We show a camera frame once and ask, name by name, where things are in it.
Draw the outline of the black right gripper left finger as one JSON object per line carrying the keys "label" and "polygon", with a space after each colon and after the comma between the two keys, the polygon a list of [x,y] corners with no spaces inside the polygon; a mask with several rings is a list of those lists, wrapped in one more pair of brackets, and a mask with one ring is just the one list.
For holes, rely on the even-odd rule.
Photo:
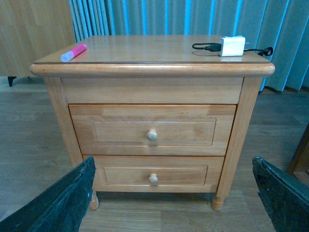
{"label": "black right gripper left finger", "polygon": [[77,232],[92,200],[95,161],[89,157],[1,221],[2,232]]}

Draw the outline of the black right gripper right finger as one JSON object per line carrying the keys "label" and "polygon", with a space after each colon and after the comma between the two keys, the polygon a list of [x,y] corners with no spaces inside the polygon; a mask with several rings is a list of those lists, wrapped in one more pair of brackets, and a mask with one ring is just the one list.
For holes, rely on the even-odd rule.
{"label": "black right gripper right finger", "polygon": [[309,230],[309,188],[265,159],[252,160],[258,195],[277,232]]}

